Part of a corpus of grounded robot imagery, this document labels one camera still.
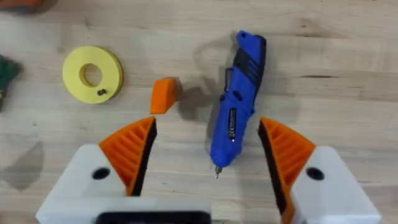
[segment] wooden workbench surface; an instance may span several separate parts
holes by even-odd
[[[241,29],[268,39],[267,68],[243,153],[216,180],[209,135]],[[38,16],[0,13],[0,54],[24,66],[0,113],[0,223],[35,223],[76,150],[149,116],[162,77],[180,77],[185,96],[157,117],[143,195],[209,197],[215,220],[277,223],[256,134],[265,115],[335,147],[383,223],[398,223],[397,39],[394,0],[61,0]],[[63,84],[82,45],[123,65],[121,92],[102,105]]]

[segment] hole in yellow ring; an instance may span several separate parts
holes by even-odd
[[[80,80],[88,87],[96,87],[102,82],[102,73],[100,68],[89,63],[80,69]]]

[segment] small screw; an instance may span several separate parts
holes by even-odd
[[[98,96],[102,96],[102,95],[104,95],[106,93],[106,90],[105,89],[102,89],[102,90],[98,90],[97,91],[97,95]]]

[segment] orange 3d printed block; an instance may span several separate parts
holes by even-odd
[[[151,114],[164,114],[175,102],[175,79],[156,80],[150,101]]]

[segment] orange ribbed grip pad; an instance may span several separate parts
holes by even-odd
[[[99,144],[126,186],[128,196],[141,194],[156,134],[155,117],[150,117],[127,125]]]
[[[151,114],[165,114],[175,102],[174,78],[156,80],[150,101]]]
[[[260,121],[259,137],[266,153],[282,223],[288,224],[295,210],[290,190],[316,145],[283,124],[264,117]]]

